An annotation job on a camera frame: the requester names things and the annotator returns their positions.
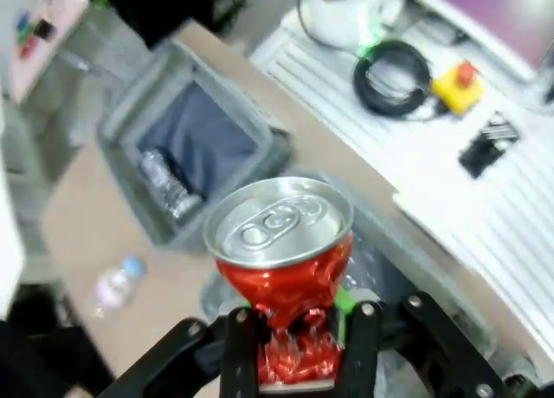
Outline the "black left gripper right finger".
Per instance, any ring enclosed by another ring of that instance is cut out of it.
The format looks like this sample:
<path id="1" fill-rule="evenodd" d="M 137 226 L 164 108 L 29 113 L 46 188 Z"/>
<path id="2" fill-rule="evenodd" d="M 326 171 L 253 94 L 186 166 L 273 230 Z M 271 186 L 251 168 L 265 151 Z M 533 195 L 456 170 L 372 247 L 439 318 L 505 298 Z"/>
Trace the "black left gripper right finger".
<path id="1" fill-rule="evenodd" d="M 358 302 L 347 318 L 346 344 L 333 395 L 372 397 L 378 354 L 394 350 L 432 397 L 506 397 L 507 387 L 438 303 L 418 291 L 400 302 Z"/>

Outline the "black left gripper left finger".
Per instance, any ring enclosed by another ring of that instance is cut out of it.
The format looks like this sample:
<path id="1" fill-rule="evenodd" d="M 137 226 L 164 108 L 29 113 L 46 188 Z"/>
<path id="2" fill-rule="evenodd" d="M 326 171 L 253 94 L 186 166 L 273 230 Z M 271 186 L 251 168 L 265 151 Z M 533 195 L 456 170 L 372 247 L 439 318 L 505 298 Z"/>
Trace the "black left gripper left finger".
<path id="1" fill-rule="evenodd" d="M 256 397 L 260 332 L 260 316 L 245 306 L 211 324 L 185 318 L 101 396 L 194 397 L 219 378 L 221 397 Z"/>

